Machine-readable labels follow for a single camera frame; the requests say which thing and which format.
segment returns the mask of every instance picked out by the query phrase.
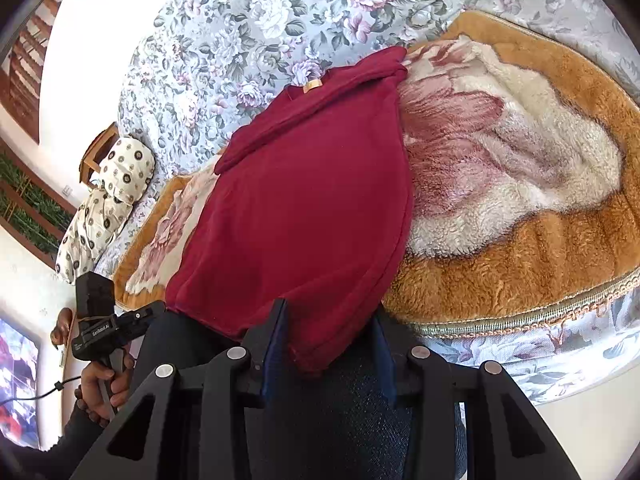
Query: red cloth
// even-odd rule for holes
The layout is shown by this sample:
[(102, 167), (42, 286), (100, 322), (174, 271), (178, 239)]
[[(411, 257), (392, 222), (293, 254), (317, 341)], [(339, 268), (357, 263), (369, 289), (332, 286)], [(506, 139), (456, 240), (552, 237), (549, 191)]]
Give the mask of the red cloth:
[(404, 254), (413, 188), (392, 47), (288, 87), (232, 137), (166, 303), (231, 338), (289, 302), (298, 367), (326, 368), (375, 311)]

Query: staircase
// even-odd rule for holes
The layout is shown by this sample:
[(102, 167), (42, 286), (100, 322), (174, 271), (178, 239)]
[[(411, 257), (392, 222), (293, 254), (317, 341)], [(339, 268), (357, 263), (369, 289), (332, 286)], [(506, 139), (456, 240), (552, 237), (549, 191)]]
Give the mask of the staircase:
[(20, 30), (0, 71), (0, 105), (36, 143), (42, 67), (62, 0), (44, 0)]

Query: pillow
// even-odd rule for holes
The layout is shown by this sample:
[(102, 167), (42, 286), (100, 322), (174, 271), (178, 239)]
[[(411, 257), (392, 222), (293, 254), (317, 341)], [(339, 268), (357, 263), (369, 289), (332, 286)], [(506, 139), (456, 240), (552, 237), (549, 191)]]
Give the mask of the pillow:
[(132, 209), (102, 188), (92, 190), (62, 238), (56, 258), (58, 276), (73, 285), (78, 276), (92, 270)]
[(111, 196), (133, 205), (151, 182), (155, 165), (148, 147), (139, 140), (123, 137), (100, 163), (100, 183)]

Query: colorful poster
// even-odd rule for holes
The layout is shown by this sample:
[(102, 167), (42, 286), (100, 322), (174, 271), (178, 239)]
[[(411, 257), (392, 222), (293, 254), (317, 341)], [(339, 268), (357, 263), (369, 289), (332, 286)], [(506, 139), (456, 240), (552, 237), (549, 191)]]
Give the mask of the colorful poster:
[[(38, 348), (0, 319), (0, 402), (36, 396)], [(0, 431), (20, 446), (38, 448), (36, 403), (14, 400), (0, 406)]]

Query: hand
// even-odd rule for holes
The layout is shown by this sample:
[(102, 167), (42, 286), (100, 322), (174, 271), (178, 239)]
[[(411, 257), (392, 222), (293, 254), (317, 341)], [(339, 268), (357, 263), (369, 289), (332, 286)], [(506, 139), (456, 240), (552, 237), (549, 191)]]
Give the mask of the hand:
[(69, 338), (69, 331), (71, 330), (71, 323), (73, 321), (73, 318), (74, 313), (69, 307), (63, 308), (58, 313), (56, 326), (50, 334), (51, 343), (56, 348), (58, 348), (58, 345), (66, 344), (66, 340)]
[(100, 418), (109, 420), (110, 409), (102, 400), (98, 379), (111, 381), (111, 392), (113, 393), (111, 405), (119, 408), (126, 402), (127, 397), (129, 397), (129, 385), (131, 384), (133, 366), (133, 357), (128, 353), (124, 357), (125, 370), (122, 374), (116, 374), (113, 370), (99, 362), (92, 361), (89, 363), (84, 370), (82, 370), (80, 380), (82, 386), (82, 401), (79, 401), (79, 406), (82, 408), (81, 403), (84, 402), (86, 408), (91, 412), (97, 413)]

